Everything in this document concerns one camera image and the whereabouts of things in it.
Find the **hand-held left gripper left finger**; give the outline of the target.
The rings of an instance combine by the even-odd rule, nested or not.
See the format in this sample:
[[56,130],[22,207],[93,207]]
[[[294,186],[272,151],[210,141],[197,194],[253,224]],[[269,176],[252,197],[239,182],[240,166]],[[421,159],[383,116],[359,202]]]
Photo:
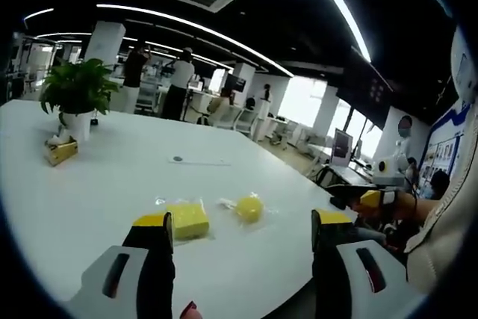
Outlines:
[[81,275],[69,300],[72,318],[171,318],[173,316],[173,216],[146,215],[123,243],[101,254]]

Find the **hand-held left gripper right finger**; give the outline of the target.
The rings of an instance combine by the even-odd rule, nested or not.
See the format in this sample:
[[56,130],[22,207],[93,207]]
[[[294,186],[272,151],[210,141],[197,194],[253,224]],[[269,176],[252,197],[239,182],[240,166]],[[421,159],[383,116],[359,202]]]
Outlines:
[[316,318],[401,318],[411,302],[405,267],[374,240],[357,239],[343,212],[311,211]]

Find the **person's left hand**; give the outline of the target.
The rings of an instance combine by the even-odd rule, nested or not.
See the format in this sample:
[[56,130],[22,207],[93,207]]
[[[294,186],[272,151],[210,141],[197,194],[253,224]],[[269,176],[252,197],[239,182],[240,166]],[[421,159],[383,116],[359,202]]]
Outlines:
[[197,305],[194,301],[190,301],[180,314],[180,319],[202,319]]

